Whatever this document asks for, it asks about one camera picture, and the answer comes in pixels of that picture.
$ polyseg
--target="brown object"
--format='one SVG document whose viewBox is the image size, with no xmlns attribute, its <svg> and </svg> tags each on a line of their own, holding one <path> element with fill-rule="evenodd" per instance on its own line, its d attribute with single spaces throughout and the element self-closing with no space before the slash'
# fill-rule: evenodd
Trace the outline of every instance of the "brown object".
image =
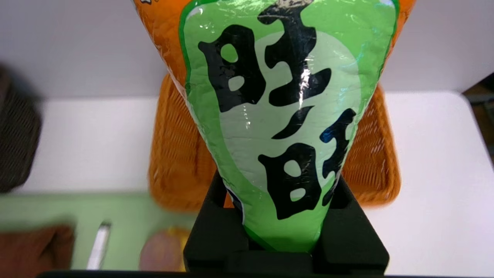
<svg viewBox="0 0 494 278">
<path fill-rule="evenodd" d="M 73 248 L 74 230 L 69 226 L 0 233 L 0 277 L 34 278 L 69 269 Z"/>
<path fill-rule="evenodd" d="M 38 147 L 41 120 L 0 67 L 0 193 L 26 182 Z"/>
<path fill-rule="evenodd" d="M 141 251 L 139 270 L 152 272 L 185 272 L 183 249 L 189 231 L 171 228 L 148 239 Z"/>
<path fill-rule="evenodd" d="M 400 170 L 381 86 L 359 122 L 341 174 L 360 205 L 389 203 L 400 192 Z"/>
<path fill-rule="evenodd" d="M 198 211 L 216 164 L 169 74 L 161 85 L 153 135 L 149 183 L 166 209 Z"/>
</svg>

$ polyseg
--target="snack bag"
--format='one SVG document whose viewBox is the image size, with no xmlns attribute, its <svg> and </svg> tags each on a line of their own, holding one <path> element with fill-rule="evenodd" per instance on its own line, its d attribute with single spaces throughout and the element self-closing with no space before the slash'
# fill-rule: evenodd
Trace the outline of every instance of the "snack bag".
<svg viewBox="0 0 494 278">
<path fill-rule="evenodd" d="M 399 1 L 135 4 L 249 236 L 268 250 L 311 250 Z"/>
</svg>

